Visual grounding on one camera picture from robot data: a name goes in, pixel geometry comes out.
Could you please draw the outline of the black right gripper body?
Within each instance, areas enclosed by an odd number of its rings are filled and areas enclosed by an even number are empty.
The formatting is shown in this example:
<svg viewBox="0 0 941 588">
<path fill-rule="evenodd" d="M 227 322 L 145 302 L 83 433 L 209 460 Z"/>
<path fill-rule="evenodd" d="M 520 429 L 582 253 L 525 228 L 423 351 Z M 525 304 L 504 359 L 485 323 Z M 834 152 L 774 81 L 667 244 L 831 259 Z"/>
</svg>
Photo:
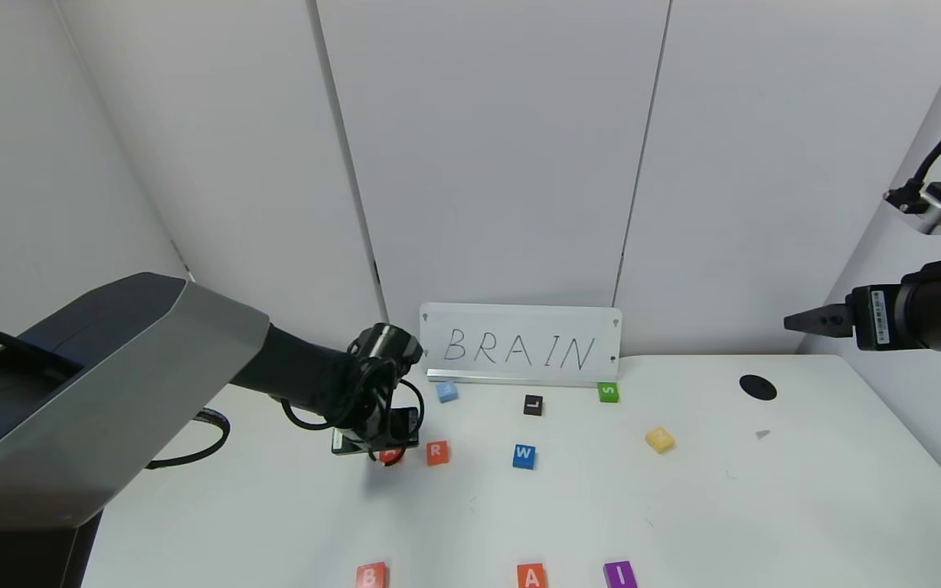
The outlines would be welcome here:
<svg viewBox="0 0 941 588">
<path fill-rule="evenodd" d="M 941 280 L 856 287 L 846 302 L 860 350 L 941 351 Z"/>
</svg>

